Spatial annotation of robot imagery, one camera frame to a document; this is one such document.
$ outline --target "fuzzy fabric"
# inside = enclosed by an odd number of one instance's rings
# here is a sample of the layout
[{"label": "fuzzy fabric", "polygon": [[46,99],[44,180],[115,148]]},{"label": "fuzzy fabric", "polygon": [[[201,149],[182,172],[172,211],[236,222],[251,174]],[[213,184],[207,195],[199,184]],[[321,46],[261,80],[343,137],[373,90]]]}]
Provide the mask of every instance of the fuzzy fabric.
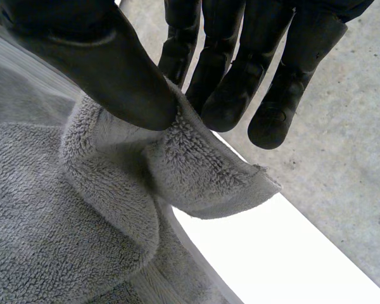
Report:
[{"label": "fuzzy fabric", "polygon": [[241,303],[172,206],[226,217],[279,185],[171,88],[173,126],[140,129],[0,37],[0,303]]}]

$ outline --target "gloved hand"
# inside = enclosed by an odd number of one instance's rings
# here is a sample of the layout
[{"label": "gloved hand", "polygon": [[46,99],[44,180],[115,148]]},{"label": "gloved hand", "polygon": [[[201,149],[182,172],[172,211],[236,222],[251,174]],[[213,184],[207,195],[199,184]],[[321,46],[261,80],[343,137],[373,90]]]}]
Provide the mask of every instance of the gloved hand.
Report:
[{"label": "gloved hand", "polygon": [[[291,22],[272,85],[248,128],[252,143],[273,149],[284,141],[319,62],[346,32],[345,22],[372,1],[165,0],[169,31],[158,66],[183,84],[202,7],[205,47],[186,96],[207,127],[226,132],[247,109]],[[242,17],[239,52],[228,71]],[[152,130],[173,121],[167,84],[113,0],[0,0],[0,21],[115,116]],[[130,102],[120,103],[122,95]]]},{"label": "gloved hand", "polygon": [[[206,126],[234,128],[255,95],[288,25],[272,85],[248,128],[263,149],[280,146],[320,61],[347,30],[363,0],[165,0],[168,39],[160,70],[181,86],[196,46],[202,6],[206,40],[186,96]],[[228,71],[244,17],[239,52]]]}]

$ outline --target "plush towel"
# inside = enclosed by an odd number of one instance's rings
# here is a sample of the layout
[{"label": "plush towel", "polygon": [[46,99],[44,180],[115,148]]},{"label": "plush towel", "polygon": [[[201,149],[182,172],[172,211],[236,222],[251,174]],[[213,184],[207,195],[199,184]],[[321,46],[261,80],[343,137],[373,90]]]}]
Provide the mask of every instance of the plush towel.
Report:
[{"label": "plush towel", "polygon": [[279,185],[170,86],[173,126],[140,129],[0,30],[0,303],[240,303],[172,206],[226,217]]}]

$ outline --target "concrete floor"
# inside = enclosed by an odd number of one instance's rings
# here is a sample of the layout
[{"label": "concrete floor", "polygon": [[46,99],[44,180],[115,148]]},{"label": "concrete floor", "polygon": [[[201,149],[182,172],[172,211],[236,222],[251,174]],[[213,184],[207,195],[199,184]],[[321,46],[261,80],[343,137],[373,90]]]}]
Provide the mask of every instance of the concrete floor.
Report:
[{"label": "concrete floor", "polygon": [[[126,0],[123,11],[157,62],[167,35],[163,1]],[[268,166],[283,195],[380,287],[380,0],[348,25],[320,64],[279,149],[254,147],[246,129],[284,41],[243,120],[222,136],[249,162]]]}]

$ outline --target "hand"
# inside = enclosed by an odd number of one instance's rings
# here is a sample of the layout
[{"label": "hand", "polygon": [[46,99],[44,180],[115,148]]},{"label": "hand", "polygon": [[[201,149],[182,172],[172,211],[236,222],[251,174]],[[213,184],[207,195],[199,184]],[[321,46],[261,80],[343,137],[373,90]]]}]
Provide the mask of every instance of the hand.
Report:
[{"label": "hand", "polygon": [[[248,128],[255,145],[276,148],[317,65],[346,31],[343,22],[373,0],[341,0],[332,6],[333,1],[307,0],[303,8],[294,8],[288,5],[294,0],[165,0],[169,32],[160,70],[182,85],[202,6],[205,47],[186,95],[207,127],[226,132],[247,109],[291,22],[272,85]],[[335,10],[319,12],[308,5],[321,2]],[[242,16],[239,52],[227,73]],[[116,117],[151,130],[166,129],[174,120],[176,103],[165,79],[113,0],[0,0],[0,21],[21,45]]]},{"label": "hand", "polygon": [[[206,40],[186,96],[217,132],[237,125],[291,23],[272,85],[248,128],[256,146],[280,146],[317,65],[347,26],[331,13],[294,8],[287,1],[165,0],[169,30],[158,66],[178,86],[196,47],[201,7]],[[228,71],[242,17],[239,52]]]}]

